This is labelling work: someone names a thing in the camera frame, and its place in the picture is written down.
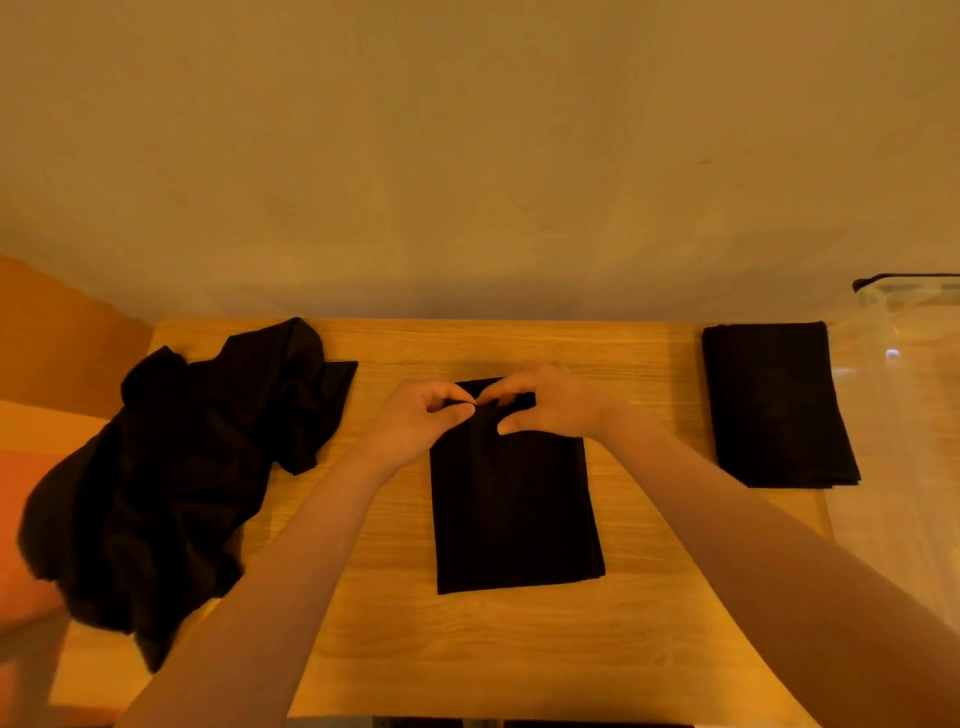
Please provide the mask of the person's right hand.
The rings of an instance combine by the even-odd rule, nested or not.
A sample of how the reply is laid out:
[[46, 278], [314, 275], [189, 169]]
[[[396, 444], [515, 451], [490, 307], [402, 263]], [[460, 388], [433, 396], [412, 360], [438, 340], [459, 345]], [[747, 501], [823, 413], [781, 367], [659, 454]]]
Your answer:
[[552, 363], [526, 366], [487, 386], [477, 405], [497, 402], [501, 407], [520, 395], [533, 394], [540, 408], [542, 431], [571, 438], [598, 439], [607, 415], [617, 401], [584, 383], [564, 367]]

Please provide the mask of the person's left hand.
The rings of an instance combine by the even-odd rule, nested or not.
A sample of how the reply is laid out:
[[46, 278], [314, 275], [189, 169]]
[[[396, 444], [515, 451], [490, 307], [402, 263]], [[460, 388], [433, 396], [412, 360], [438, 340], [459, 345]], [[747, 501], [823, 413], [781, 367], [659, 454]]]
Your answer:
[[426, 436], [426, 413], [453, 403], [476, 406], [474, 397], [454, 383], [408, 381], [400, 384], [387, 397], [362, 438], [360, 451], [378, 470], [396, 472], [426, 454], [441, 438]]

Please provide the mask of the person's left forearm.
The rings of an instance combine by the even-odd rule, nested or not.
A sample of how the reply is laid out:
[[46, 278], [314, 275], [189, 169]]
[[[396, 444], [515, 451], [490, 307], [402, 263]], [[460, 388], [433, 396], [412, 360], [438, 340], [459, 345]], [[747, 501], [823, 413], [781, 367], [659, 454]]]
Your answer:
[[364, 520], [400, 467], [360, 444], [343, 455], [115, 728], [282, 728]]

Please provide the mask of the person's right forearm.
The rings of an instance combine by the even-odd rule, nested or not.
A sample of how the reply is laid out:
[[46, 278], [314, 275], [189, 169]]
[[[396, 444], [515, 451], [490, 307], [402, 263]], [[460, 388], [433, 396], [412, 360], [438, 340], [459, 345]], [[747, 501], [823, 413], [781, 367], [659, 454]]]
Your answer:
[[594, 437], [821, 728], [960, 728], [960, 635], [626, 404]]

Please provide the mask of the wooden table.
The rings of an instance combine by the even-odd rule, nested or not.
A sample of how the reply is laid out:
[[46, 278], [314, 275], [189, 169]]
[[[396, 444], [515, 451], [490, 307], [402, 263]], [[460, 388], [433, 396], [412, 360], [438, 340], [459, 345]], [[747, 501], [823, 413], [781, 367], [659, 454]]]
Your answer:
[[[713, 455], [695, 323], [313, 320], [358, 370], [318, 466], [275, 468], [252, 565], [404, 380], [554, 360]], [[372, 504], [291, 714], [810, 725], [650, 499], [596, 443], [454, 436]]]

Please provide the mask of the stack of folded black cloths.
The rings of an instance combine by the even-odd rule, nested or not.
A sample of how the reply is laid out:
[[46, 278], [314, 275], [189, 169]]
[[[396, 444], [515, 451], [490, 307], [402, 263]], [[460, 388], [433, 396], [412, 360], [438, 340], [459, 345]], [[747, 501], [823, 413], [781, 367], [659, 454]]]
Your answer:
[[823, 321], [707, 326], [702, 360], [718, 466], [753, 489], [856, 486]]

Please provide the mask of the crumpled black cloth pile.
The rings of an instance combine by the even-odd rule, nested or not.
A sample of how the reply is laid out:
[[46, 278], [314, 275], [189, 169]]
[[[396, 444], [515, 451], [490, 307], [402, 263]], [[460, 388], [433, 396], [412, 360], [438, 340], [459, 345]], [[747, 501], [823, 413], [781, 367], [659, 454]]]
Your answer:
[[119, 412], [31, 490], [28, 571], [76, 622], [133, 637], [155, 674], [184, 620], [243, 576], [236, 538], [272, 467], [317, 466], [357, 369], [301, 318], [229, 336], [206, 360], [155, 350], [124, 378]]

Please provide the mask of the clear plastic storage bin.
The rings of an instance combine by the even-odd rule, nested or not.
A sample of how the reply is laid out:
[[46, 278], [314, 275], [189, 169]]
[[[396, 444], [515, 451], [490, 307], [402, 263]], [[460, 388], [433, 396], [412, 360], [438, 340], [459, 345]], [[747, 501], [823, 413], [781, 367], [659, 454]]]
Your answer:
[[861, 479], [826, 493], [833, 535], [960, 633], [960, 273], [853, 289], [827, 332]]

